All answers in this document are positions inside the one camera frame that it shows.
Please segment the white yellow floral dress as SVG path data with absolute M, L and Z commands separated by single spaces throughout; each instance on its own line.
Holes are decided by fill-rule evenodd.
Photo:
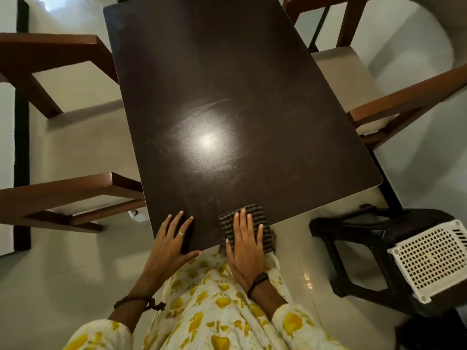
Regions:
M 293 303 L 274 253 L 266 273 L 285 300 L 272 319 L 235 282 L 225 255 L 201 253 L 164 284 L 143 350 L 349 350 Z

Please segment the black plastic stool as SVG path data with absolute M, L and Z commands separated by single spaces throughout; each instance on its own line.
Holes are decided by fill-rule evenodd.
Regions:
M 332 262 L 335 274 L 330 286 L 335 295 L 353 296 L 407 315 L 439 316 L 459 306 L 467 305 L 467 280 L 422 304 L 387 252 L 396 243 L 411 238 L 431 227 L 455 219 L 434 209 L 378 208 L 365 204 L 358 210 L 337 217 L 320 217 L 309 223 L 313 237 L 321 239 Z M 364 246 L 371 252 L 386 288 L 373 290 L 351 281 L 336 247 L 336 241 Z

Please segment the person's right hand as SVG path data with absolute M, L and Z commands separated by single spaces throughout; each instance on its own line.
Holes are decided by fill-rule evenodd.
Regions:
M 231 273 L 235 281 L 247 293 L 253 280 L 258 274 L 266 271 L 266 260 L 263 250 L 258 250 L 256 246 L 256 235 L 252 216 L 249 214 L 249 242 L 241 245 L 240 237 L 240 213 L 234 216 L 234 236 L 235 236 L 235 262 L 228 262 Z

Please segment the white perforated plastic basket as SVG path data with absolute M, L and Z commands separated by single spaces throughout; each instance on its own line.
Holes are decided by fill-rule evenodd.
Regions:
M 467 280 L 467 229 L 453 219 L 387 250 L 422 304 Z

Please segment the person's right forearm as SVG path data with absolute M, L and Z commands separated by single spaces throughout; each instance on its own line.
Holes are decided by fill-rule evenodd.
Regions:
M 269 320 L 272 320 L 281 306 L 287 304 L 287 301 L 274 288 L 268 274 L 265 272 L 258 274 L 253 280 L 248 288 L 247 296 L 260 306 Z

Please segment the person's left forearm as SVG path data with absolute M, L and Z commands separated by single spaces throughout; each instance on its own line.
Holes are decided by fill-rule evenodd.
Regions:
M 153 298 L 163 284 L 164 281 L 141 276 L 127 294 L 125 302 L 114 309 L 108 320 L 125 325 L 133 334 L 142 314 L 146 311 L 149 299 Z

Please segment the brown wooden chair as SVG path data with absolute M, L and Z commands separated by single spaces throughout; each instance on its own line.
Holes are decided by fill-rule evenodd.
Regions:
M 336 42 L 336 47 L 343 47 L 351 45 L 367 2 L 368 0 L 283 0 L 282 7 L 293 24 L 297 22 L 301 13 L 324 8 L 308 47 L 308 50 L 311 53 L 315 53 L 318 52 L 316 40 L 324 25 L 331 6 L 347 3 L 341 23 L 340 33 Z
M 51 209 L 108 195 L 128 201 L 77 215 Z M 0 224 L 100 233 L 104 226 L 94 221 L 146 207 L 141 182 L 113 172 L 0 189 Z
M 111 52 L 96 35 L 0 34 L 0 188 L 15 178 L 15 91 L 46 121 L 43 160 L 54 175 L 114 171 L 141 179 L 121 99 L 64 113 L 33 74 L 91 62 L 118 82 Z
M 369 151 L 467 87 L 466 63 L 383 96 L 352 47 L 315 52 L 312 57 Z

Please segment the dark checked cleaning cloth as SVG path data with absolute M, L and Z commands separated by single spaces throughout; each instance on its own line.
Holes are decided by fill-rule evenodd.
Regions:
M 234 216 L 237 212 L 240 213 L 242 209 L 245 209 L 246 213 L 252 216 L 255 235 L 257 235 L 259 225 L 263 225 L 262 247 L 264 254 L 275 253 L 277 249 L 277 235 L 270 228 L 263 207 L 258 204 L 247 205 L 244 208 L 231 210 L 218 216 L 220 229 L 224 234 L 225 239 L 229 240 L 232 251 L 235 251 L 235 236 L 233 229 Z

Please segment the person's left hand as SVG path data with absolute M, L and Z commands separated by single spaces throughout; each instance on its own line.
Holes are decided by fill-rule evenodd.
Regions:
M 168 215 L 161 223 L 159 231 L 155 237 L 154 245 L 150 251 L 149 258 L 144 266 L 142 276 L 151 280 L 160 280 L 166 282 L 177 270 L 180 265 L 180 255 L 185 234 L 194 221 L 194 217 L 189 217 L 181 226 L 178 226 L 176 238 L 169 238 L 169 224 L 173 219 Z

